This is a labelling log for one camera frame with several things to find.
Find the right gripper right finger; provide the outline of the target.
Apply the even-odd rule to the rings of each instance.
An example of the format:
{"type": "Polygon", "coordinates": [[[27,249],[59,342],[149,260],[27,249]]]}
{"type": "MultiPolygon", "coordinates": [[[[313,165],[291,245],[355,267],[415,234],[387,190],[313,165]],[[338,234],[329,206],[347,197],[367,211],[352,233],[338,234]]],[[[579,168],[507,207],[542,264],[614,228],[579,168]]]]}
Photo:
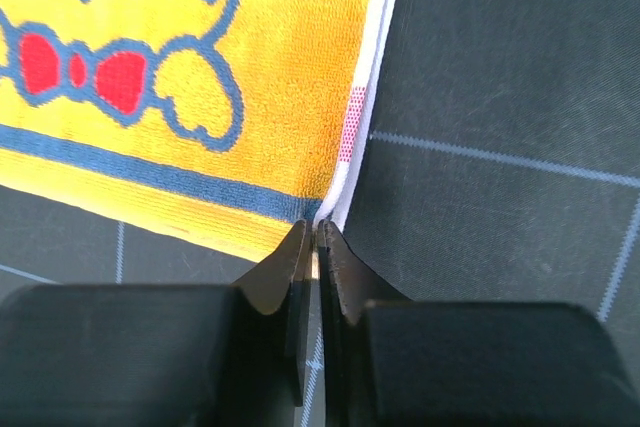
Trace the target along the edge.
{"type": "Polygon", "coordinates": [[[605,328],[567,303],[403,295],[317,230],[330,426],[635,426],[639,396],[605,328]]]}

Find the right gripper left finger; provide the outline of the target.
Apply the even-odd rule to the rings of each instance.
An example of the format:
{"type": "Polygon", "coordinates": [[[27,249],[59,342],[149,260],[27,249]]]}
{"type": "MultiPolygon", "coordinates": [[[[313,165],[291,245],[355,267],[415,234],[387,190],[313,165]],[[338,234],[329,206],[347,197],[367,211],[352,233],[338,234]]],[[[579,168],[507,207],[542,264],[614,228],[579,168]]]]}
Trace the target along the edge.
{"type": "Polygon", "coordinates": [[[39,285],[1,306],[5,426],[289,426],[312,228],[228,285],[39,285]]]}

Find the colourful patterned towel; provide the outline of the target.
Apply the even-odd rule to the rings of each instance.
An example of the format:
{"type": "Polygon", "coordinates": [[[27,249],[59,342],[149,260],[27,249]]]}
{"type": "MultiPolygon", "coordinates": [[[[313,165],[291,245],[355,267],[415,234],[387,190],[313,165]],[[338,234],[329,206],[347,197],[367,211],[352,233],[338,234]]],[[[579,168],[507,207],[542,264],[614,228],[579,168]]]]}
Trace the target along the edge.
{"type": "Polygon", "coordinates": [[[395,0],[1,0],[1,183],[247,260],[344,225],[395,0]]]}

